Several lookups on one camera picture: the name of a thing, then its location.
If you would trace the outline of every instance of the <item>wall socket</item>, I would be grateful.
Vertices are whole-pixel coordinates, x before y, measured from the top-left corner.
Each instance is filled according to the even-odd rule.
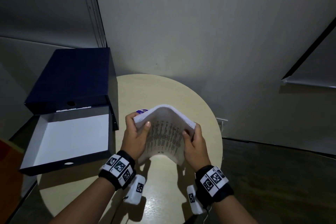
[[[216,118],[220,132],[223,133],[224,126],[229,122],[227,119]]]

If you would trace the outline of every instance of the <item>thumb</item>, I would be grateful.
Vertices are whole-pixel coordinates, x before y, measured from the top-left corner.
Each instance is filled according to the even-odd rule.
[[[188,135],[188,133],[185,130],[183,130],[182,136],[183,136],[183,139],[184,139],[184,149],[193,147],[193,145],[191,144],[190,136]]]
[[[141,140],[146,140],[150,128],[151,128],[151,123],[150,123],[150,121],[148,121],[148,122],[146,122],[145,126],[143,127],[142,132],[138,136],[138,138],[140,138]]]

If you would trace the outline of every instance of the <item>wooden tabletop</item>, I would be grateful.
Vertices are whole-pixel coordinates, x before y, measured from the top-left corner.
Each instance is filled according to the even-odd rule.
[[[211,163],[221,166],[221,132],[214,114],[199,95],[177,81],[157,75],[132,74],[117,79],[117,151],[121,147],[126,128],[124,117],[127,114],[168,104],[201,125]],[[97,178],[98,169],[105,161],[38,175],[42,199],[52,215],[58,214]],[[193,184],[195,175],[187,164],[180,167],[166,156],[156,155],[138,168],[137,173],[146,178],[141,202],[139,205],[121,204],[113,223],[183,223],[191,217],[187,186]],[[110,223],[124,193],[125,191],[119,190],[114,194],[99,223]]]

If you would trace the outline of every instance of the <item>person's left arm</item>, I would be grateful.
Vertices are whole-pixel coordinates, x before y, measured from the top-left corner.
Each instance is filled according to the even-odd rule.
[[[146,138],[151,127],[145,124],[142,133],[138,136],[133,118],[138,113],[133,112],[126,116],[126,130],[121,149],[137,160],[145,150]],[[94,224],[98,223],[104,210],[111,200],[115,188],[103,177],[97,178],[85,191],[65,207],[49,224]]]

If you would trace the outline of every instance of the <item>person's right arm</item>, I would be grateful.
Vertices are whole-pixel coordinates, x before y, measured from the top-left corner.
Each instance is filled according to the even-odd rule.
[[[197,172],[202,167],[211,165],[200,125],[196,124],[193,141],[191,141],[187,132],[183,131],[182,134],[184,138],[184,157],[194,171]],[[255,219],[233,195],[220,202],[213,203],[212,207],[222,224],[257,224]]]

